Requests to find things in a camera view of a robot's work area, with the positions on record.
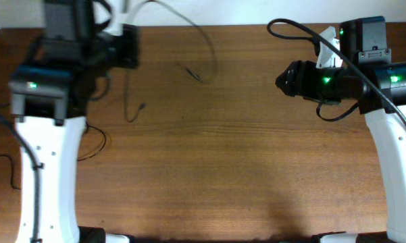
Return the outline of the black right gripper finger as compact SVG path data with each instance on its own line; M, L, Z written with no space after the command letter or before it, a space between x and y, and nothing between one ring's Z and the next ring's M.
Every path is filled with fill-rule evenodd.
M287 69L276 78L276 86L287 96L300 96L302 73Z
M293 61L286 69L287 74L302 74L305 71L305 61Z

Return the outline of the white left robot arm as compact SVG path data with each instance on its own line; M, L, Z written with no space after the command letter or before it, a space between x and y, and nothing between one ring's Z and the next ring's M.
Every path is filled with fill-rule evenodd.
M132 242L126 234L80 226L76 169L96 81L112 68L135 68L138 35L127 2L44 1L45 30L11 75L11 131L20 143L22 208L18 242Z

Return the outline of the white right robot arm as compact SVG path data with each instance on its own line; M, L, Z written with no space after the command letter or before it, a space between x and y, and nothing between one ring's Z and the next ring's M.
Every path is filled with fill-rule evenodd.
M303 29L314 45L316 62L294 61L276 78L284 94L319 106L353 100L365 118L384 184L384 232L330 232L313 242L406 242L406 62L392 61L382 16L342 22L316 33Z

